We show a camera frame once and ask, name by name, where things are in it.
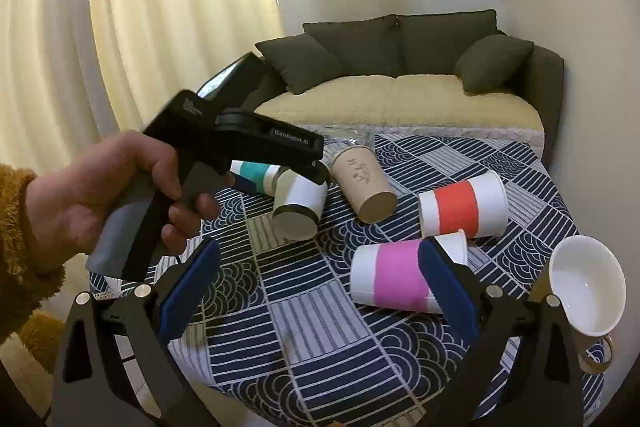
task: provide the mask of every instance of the silver bolt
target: silver bolt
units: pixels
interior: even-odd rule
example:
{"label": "silver bolt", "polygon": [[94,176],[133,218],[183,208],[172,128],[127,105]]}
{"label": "silver bolt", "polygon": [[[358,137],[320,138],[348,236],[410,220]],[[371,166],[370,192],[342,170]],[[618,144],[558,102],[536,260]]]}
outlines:
{"label": "silver bolt", "polygon": [[493,297],[494,299],[497,299],[498,297],[502,297],[502,288],[495,284],[491,284],[486,287],[486,294],[490,297]]}
{"label": "silver bolt", "polygon": [[136,286],[136,289],[133,290],[133,293],[136,295],[136,297],[140,297],[142,299],[143,297],[146,297],[147,295],[149,295],[149,293],[151,293],[151,286],[149,286],[148,284],[141,284],[140,286]]}
{"label": "silver bolt", "polygon": [[87,293],[87,292],[79,293],[76,296],[76,302],[78,304],[80,304],[81,306],[84,305],[84,304],[87,304],[87,302],[89,302],[90,299],[91,299],[91,295],[89,295],[89,293]]}
{"label": "silver bolt", "polygon": [[546,296],[546,303],[552,308],[558,308],[560,305],[560,299],[551,293]]}

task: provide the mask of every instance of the tablecloth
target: tablecloth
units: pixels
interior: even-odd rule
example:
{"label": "tablecloth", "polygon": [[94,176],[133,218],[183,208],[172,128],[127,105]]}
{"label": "tablecloth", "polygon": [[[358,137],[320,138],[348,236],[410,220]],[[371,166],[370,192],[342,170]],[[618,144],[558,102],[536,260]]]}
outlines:
{"label": "tablecloth", "polygon": [[[453,375],[465,343],[442,316],[354,304],[351,257],[359,245],[420,237],[416,194],[493,169],[504,182],[509,223],[497,238],[469,240],[470,267],[483,283],[525,298],[558,242],[577,233],[558,190],[529,146],[495,139],[380,134],[376,155],[396,195],[396,213],[359,221],[329,188],[319,233],[291,243],[271,229],[273,199],[232,189],[204,236],[222,248],[222,267],[181,339],[169,349],[191,378],[241,400],[277,425],[414,425]],[[165,257],[148,280],[177,263]],[[133,283],[91,275],[95,295]],[[478,415],[489,412],[517,351],[511,339]],[[591,354],[603,360],[604,350]],[[598,406],[603,376],[584,375],[584,412]]]}

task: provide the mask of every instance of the sofa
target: sofa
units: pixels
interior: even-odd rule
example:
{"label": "sofa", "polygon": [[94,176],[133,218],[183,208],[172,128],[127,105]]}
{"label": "sofa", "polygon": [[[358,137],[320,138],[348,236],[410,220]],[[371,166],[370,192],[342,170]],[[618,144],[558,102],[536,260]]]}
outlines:
{"label": "sofa", "polygon": [[270,73],[245,109],[308,128],[515,139],[548,166],[564,62],[498,30],[494,10],[303,28],[256,44]]}

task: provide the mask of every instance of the person's left hand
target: person's left hand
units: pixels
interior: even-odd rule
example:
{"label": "person's left hand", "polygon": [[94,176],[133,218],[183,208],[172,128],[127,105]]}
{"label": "person's left hand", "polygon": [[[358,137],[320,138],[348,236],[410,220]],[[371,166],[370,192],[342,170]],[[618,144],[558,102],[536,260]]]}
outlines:
{"label": "person's left hand", "polygon": [[[175,149],[133,131],[111,137],[62,171],[31,182],[23,198],[21,224],[34,269],[48,273],[76,253],[90,253],[118,196],[140,170],[149,171],[169,198],[180,198]],[[194,203],[197,214],[179,202],[169,208],[162,240],[175,255],[200,231],[200,218],[215,219],[220,213],[218,202],[208,194],[200,194]]]}

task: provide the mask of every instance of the gripper handle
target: gripper handle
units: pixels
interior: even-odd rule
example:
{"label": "gripper handle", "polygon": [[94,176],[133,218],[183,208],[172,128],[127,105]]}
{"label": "gripper handle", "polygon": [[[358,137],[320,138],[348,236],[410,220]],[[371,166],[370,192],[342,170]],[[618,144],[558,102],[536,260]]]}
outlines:
{"label": "gripper handle", "polygon": [[[182,183],[180,201],[194,207],[194,198],[214,195],[225,186],[222,175],[211,166],[194,162]],[[105,277],[142,282],[152,259],[168,252],[161,239],[173,201],[153,184],[148,172],[139,172],[116,202],[86,269]]]}

